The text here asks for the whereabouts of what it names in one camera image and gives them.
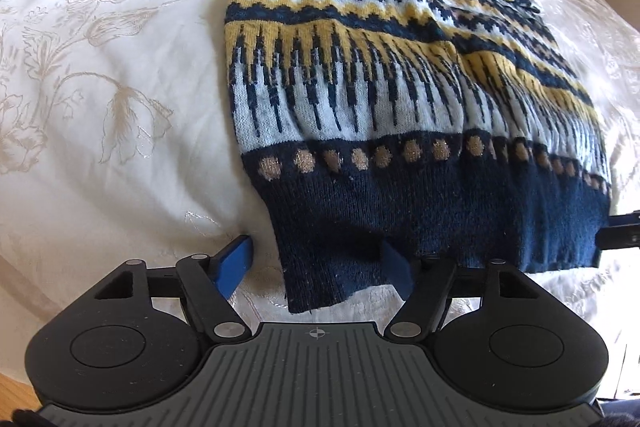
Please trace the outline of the navy yellow patterned knit sweater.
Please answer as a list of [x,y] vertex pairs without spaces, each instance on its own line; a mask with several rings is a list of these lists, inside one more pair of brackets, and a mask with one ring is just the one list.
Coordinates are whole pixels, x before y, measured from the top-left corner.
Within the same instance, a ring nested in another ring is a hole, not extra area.
[[610,169],[533,0],[229,0],[236,141],[288,309],[383,285],[380,245],[591,268]]

